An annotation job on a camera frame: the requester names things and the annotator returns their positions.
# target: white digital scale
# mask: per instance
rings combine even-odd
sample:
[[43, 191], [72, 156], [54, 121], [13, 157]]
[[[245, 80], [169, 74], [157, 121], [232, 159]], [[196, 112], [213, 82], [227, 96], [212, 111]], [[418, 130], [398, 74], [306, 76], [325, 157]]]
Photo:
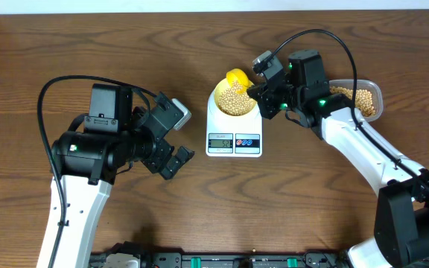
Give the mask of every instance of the white digital scale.
[[259, 157], [262, 154], [262, 117], [259, 107], [246, 115], [233, 116], [217, 106], [220, 93], [229, 87], [223, 79], [208, 99], [206, 154], [221, 157]]

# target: transparent bin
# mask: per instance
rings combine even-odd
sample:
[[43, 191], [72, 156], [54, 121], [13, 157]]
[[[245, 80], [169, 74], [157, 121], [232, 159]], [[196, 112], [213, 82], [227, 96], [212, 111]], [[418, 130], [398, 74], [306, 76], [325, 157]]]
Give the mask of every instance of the transparent bin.
[[[330, 86], [341, 86], [346, 89], [354, 88], [353, 79], [330, 80], [329, 84]], [[365, 120], [367, 122], [377, 120], [380, 117], [381, 113], [384, 111], [384, 99], [381, 96], [380, 88], [377, 86], [376, 83], [373, 83], [372, 81], [357, 79], [357, 90], [358, 89], [366, 89], [372, 93], [373, 108], [375, 109], [376, 113], [373, 116], [365, 117]]]

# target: green indicator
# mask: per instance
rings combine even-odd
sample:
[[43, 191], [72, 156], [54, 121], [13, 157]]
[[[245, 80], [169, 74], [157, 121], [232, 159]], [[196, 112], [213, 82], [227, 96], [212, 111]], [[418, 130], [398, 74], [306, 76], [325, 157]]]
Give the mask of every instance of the green indicator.
[[288, 268], [297, 267], [297, 259], [296, 258], [288, 258], [287, 267]]
[[201, 258], [191, 258], [191, 268], [201, 268]]

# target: white wall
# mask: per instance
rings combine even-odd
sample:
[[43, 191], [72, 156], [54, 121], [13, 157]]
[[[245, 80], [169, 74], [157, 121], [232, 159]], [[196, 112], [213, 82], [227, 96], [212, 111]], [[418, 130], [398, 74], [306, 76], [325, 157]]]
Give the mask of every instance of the white wall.
[[429, 0], [0, 0], [0, 14], [429, 9]]

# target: wooden table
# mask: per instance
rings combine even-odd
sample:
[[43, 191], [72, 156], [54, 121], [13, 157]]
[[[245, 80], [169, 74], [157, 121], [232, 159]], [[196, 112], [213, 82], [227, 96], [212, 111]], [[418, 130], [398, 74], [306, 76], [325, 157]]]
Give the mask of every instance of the wooden table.
[[[264, 121], [259, 159], [209, 158], [206, 102], [231, 68], [299, 31], [325, 28], [351, 48], [360, 78], [385, 111], [372, 123], [429, 168], [429, 11], [173, 13], [0, 16], [0, 267], [36, 264], [49, 213], [49, 165], [36, 120], [45, 82], [90, 74], [180, 99], [193, 113], [172, 144], [197, 154], [170, 182], [141, 164], [115, 182], [94, 250], [125, 240], [187, 252], [347, 249], [372, 236], [376, 197], [333, 147], [278, 116]], [[350, 78], [337, 43], [305, 36], [331, 79]], [[87, 112], [92, 83], [62, 82], [44, 105], [50, 141]]]

